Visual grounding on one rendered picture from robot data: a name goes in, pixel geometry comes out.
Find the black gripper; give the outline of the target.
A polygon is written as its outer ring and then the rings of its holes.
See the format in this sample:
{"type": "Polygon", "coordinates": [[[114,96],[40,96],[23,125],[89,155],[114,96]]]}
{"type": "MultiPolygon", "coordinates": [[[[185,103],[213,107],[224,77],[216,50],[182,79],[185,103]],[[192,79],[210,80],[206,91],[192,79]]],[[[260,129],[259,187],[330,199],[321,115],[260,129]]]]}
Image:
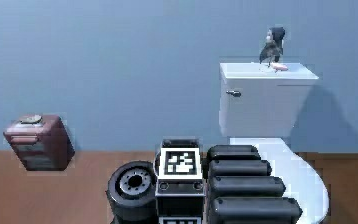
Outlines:
{"type": "Polygon", "coordinates": [[[110,224],[157,224],[156,176],[149,161],[131,161],[110,177],[106,196],[113,213],[110,224]]]}

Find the dark red box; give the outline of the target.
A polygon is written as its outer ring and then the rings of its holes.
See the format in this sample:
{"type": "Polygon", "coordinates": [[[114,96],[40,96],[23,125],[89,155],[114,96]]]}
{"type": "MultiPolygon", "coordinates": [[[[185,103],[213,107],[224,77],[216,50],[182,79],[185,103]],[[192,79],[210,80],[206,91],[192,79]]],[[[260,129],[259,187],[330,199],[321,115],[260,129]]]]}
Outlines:
{"type": "Polygon", "coordinates": [[[58,115],[22,116],[3,136],[27,171],[63,171],[75,154],[58,115]]]}

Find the white toilet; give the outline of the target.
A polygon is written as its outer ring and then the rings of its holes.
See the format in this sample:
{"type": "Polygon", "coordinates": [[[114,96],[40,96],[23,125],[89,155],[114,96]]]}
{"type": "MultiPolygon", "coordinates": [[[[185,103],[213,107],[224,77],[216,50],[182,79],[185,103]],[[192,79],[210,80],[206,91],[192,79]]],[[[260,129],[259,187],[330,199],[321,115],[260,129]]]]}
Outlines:
{"type": "Polygon", "coordinates": [[[219,65],[219,126],[231,145],[253,145],[283,180],[285,195],[297,200],[302,217],[296,224],[321,224],[329,211],[328,190],[304,159],[288,146],[298,115],[317,75],[300,63],[282,71],[260,63],[219,65]]]}

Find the dark bird figurine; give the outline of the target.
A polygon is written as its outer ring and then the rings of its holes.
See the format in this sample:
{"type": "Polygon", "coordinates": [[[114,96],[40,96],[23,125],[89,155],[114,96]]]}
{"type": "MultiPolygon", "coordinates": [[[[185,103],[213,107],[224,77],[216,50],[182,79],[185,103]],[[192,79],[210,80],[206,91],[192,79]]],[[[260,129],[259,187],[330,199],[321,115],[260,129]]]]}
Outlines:
{"type": "Polygon", "coordinates": [[[259,54],[259,63],[268,61],[268,68],[276,72],[287,71],[288,67],[280,62],[284,52],[284,37],[286,30],[283,27],[271,27],[266,34],[265,45],[259,54]]]}

